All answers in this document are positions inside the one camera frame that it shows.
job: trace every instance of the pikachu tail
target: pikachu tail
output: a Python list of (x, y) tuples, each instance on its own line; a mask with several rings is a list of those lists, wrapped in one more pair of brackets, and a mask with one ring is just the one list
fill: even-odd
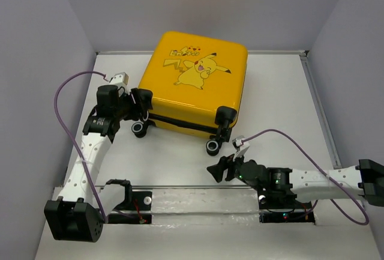
[(181, 67), (180, 64), (181, 64), (180, 59), (179, 60), (177, 60), (177, 59), (165, 59), (163, 67), (173, 65), (175, 67), (175, 70), (179, 70), (179, 72), (182, 73), (184, 71), (183, 71), (183, 67)]

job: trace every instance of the cartoon character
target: cartoon character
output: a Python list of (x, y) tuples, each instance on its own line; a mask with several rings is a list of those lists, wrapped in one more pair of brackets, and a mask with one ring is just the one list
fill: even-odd
[(218, 66), (213, 57), (216, 56), (216, 53), (212, 53), (196, 62), (183, 61), (183, 64), (186, 66), (187, 70), (184, 71), (179, 65), (181, 60), (170, 60), (167, 59), (164, 61), (164, 66), (175, 65), (175, 68), (178, 68), (181, 72), (179, 79), (174, 85), (186, 84), (195, 86), (197, 89), (203, 89), (204, 80), (209, 77), (214, 71), (219, 70), (226, 73), (230, 73), (230, 70), (221, 66)]

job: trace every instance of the yellow suitcase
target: yellow suitcase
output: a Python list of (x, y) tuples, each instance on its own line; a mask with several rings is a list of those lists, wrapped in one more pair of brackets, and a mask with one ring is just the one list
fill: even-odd
[[(165, 33), (139, 84), (152, 92), (148, 124), (208, 138), (208, 154), (218, 154), (237, 121), (247, 56), (237, 43)], [(142, 137), (147, 126), (132, 131)]]

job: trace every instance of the black wheel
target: black wheel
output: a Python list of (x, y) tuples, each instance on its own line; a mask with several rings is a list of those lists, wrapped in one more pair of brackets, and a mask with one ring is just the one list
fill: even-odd
[(208, 155), (210, 156), (216, 156), (218, 152), (220, 151), (220, 145), (216, 140), (209, 140), (205, 144), (205, 149)]
[(146, 135), (146, 127), (141, 122), (133, 123), (131, 130), (138, 138), (143, 138)]

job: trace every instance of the gray wall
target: gray wall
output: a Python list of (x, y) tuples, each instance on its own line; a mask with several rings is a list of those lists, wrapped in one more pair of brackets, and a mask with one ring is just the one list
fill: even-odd
[(249, 49), (310, 49), (337, 0), (69, 0), (93, 47), (153, 50), (178, 30)]
[[(67, 0), (0, 0), (0, 259), (34, 259), (45, 201), (70, 153), (53, 96), (94, 59)], [(72, 130), (88, 80), (77, 80), (59, 99)]]
[[(339, 0), (311, 52), (310, 65), (344, 166), (384, 164), (384, 2)], [(384, 256), (383, 208), (368, 207)]]

